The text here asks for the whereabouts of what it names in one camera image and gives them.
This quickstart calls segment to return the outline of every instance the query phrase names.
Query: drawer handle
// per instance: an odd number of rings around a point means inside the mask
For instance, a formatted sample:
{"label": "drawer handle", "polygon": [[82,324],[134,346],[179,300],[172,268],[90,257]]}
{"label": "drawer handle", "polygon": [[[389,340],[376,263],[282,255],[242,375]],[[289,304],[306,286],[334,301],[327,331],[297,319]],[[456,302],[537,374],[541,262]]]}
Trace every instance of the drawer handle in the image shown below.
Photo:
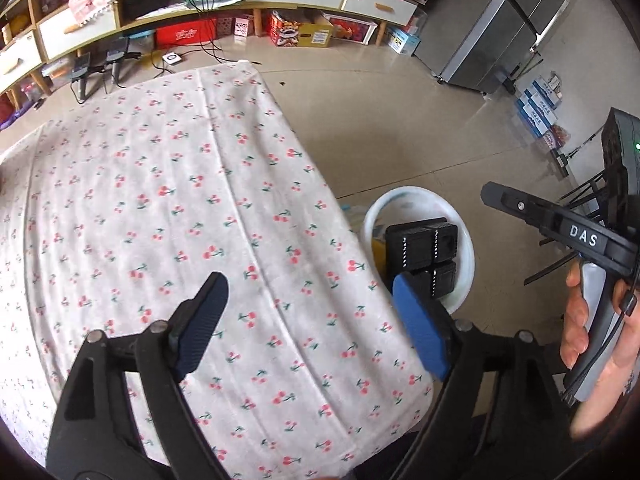
{"label": "drawer handle", "polygon": [[75,32],[76,30],[80,30],[81,28],[82,28],[82,25],[78,25],[77,23],[74,23],[73,25],[69,25],[64,30],[64,33],[65,34],[71,34],[72,32]]}
{"label": "drawer handle", "polygon": [[7,75],[9,72],[11,72],[11,70],[20,65],[20,63],[22,63],[22,60],[19,57],[9,59],[6,62],[2,63],[0,72],[2,73],[2,75]]}
{"label": "drawer handle", "polygon": [[388,5],[379,4],[376,2],[376,9],[382,10],[384,12],[395,12],[393,7],[389,7]]}

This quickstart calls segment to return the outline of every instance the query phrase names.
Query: refrigerator handle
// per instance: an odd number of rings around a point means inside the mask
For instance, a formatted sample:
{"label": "refrigerator handle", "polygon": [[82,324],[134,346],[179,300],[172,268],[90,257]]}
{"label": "refrigerator handle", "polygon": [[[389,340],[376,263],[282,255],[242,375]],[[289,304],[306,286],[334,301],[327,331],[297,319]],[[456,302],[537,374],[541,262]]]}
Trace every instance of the refrigerator handle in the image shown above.
{"label": "refrigerator handle", "polygon": [[520,4],[516,0],[507,0],[507,1],[511,4],[511,7],[513,7],[516,10],[518,15],[521,17],[522,21],[525,23],[525,25],[527,25],[527,27],[529,27],[530,30],[536,36],[538,36],[539,32],[536,30],[536,27],[533,25],[533,22],[529,19],[529,17],[527,16],[527,13],[522,9]]}

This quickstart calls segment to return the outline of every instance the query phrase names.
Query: refrigerator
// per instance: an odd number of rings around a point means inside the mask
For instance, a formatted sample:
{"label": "refrigerator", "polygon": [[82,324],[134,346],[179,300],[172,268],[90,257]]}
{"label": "refrigerator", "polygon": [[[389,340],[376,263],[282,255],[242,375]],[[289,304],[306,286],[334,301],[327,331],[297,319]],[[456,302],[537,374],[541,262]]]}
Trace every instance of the refrigerator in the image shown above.
{"label": "refrigerator", "polygon": [[565,0],[431,0],[415,55],[447,83],[494,93]]}

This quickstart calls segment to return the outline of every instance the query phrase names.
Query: blue gripper pad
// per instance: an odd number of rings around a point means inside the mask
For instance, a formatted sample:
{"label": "blue gripper pad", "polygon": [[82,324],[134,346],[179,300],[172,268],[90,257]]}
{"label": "blue gripper pad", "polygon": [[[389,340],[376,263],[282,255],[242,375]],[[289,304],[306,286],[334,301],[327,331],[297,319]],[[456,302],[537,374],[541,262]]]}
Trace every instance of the blue gripper pad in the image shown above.
{"label": "blue gripper pad", "polygon": [[184,316],[169,336],[170,345],[178,356],[173,366],[178,382],[198,368],[228,298],[229,282],[223,274],[213,273],[196,297],[185,302],[185,309],[180,312]]}
{"label": "blue gripper pad", "polygon": [[425,301],[431,301],[426,308],[419,299],[417,291],[408,281],[411,278],[412,276],[404,272],[394,279],[393,298],[396,311],[414,344],[422,366],[440,381],[444,381],[452,363],[449,360],[447,343],[428,314],[428,310],[433,311],[439,307],[444,311],[445,316],[449,314],[440,302],[435,300],[425,299]]}

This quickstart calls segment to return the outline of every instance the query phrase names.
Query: cherry print bedsheet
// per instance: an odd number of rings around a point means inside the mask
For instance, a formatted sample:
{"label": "cherry print bedsheet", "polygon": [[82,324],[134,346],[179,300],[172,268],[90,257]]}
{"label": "cherry print bedsheet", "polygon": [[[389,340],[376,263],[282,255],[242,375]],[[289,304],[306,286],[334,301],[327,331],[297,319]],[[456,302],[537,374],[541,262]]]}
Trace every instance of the cherry print bedsheet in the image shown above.
{"label": "cherry print bedsheet", "polygon": [[181,387],[230,475],[341,476],[430,405],[430,375],[250,63],[93,100],[5,152],[0,178],[0,413],[40,463],[88,331],[167,319],[214,270],[230,300]]}

